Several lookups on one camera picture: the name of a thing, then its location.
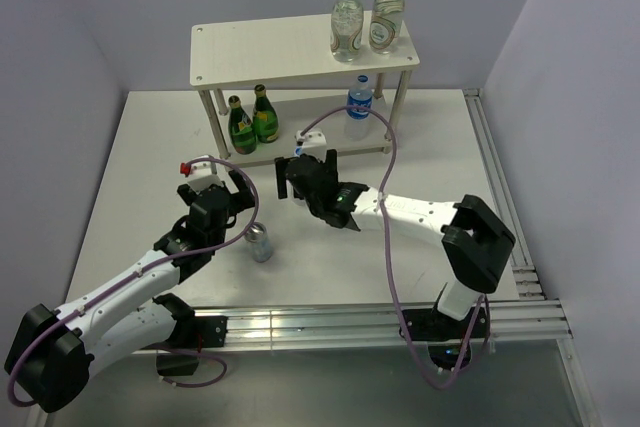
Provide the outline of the silver can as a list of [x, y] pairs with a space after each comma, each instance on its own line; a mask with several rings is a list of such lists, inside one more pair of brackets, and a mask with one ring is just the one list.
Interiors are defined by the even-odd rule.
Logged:
[[245, 234], [245, 240], [249, 245], [251, 256], [256, 262], [264, 263], [272, 257], [273, 246], [268, 231], [262, 223], [254, 222]]

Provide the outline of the clear glass bottle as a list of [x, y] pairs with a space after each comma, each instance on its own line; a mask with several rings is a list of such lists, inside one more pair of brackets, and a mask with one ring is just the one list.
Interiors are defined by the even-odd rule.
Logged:
[[340, 62], [351, 62], [360, 54], [364, 7], [360, 0], [336, 0], [331, 12], [330, 50]]
[[400, 35], [405, 12], [405, 0], [374, 0], [369, 44], [378, 54], [391, 53]]

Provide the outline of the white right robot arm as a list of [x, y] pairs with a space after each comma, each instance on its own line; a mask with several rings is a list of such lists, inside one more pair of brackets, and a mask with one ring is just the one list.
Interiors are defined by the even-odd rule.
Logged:
[[337, 153], [275, 161], [278, 196], [292, 194], [326, 224], [353, 231], [382, 230], [442, 246], [454, 279], [429, 310], [405, 309], [408, 333], [417, 341], [460, 339], [470, 329], [478, 297], [494, 293], [512, 253], [515, 237], [479, 197], [429, 202], [379, 193], [356, 182], [341, 182]]

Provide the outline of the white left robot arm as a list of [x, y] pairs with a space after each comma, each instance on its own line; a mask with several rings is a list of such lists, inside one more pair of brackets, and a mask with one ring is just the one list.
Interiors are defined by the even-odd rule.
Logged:
[[234, 191], [208, 162], [184, 164], [178, 188], [188, 213], [130, 268], [84, 296], [55, 309], [39, 304], [22, 318], [4, 369], [7, 397], [16, 407], [47, 413], [74, 400], [89, 380], [143, 348], [200, 356], [206, 336], [194, 309], [172, 293], [237, 242], [228, 229], [259, 197], [248, 175], [232, 168]]

